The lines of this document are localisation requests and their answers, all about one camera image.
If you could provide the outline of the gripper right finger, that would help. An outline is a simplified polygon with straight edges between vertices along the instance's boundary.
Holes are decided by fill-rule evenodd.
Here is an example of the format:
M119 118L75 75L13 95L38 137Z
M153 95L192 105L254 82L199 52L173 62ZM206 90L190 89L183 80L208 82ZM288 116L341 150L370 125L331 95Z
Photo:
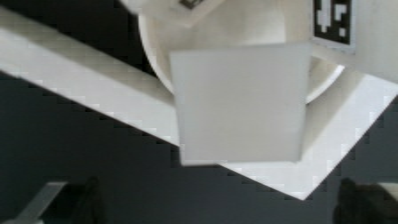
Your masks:
M333 224L398 224L398 183L341 180Z

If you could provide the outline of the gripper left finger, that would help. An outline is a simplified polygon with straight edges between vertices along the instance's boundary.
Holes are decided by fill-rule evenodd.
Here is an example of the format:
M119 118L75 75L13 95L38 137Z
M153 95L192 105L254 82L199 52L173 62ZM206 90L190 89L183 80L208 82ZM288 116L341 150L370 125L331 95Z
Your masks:
M107 224L98 178L84 184L48 182L6 224Z

